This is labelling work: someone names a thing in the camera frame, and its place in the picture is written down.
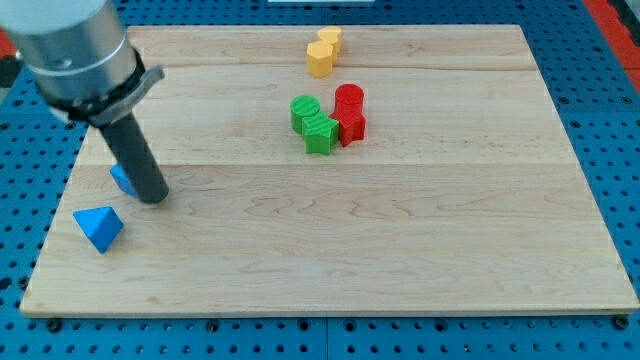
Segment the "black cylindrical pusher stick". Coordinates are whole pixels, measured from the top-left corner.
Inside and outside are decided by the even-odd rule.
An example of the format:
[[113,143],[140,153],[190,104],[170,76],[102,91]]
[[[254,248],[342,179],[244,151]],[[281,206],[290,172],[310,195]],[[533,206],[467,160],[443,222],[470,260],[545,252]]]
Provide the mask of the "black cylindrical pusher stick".
[[157,204],[169,194],[169,187],[132,113],[100,129],[137,198]]

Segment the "grey metal clamp flange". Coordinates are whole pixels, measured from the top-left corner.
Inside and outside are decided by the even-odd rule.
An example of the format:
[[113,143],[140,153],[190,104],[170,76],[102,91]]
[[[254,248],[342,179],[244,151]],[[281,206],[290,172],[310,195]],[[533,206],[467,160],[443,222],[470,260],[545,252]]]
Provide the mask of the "grey metal clamp flange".
[[63,122],[80,121],[92,127],[105,127],[130,114],[151,88],[165,78],[161,65],[147,69],[140,53],[135,50],[136,67],[133,73],[106,95],[88,100],[58,101],[55,116]]

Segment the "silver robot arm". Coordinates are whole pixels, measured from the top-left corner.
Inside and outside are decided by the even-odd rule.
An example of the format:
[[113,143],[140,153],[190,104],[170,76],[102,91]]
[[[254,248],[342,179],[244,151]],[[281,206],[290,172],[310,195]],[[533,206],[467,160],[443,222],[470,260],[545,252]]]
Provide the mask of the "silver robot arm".
[[163,201],[169,187],[133,114],[164,77],[146,68],[109,0],[2,0],[1,27],[52,112],[98,129],[135,196]]

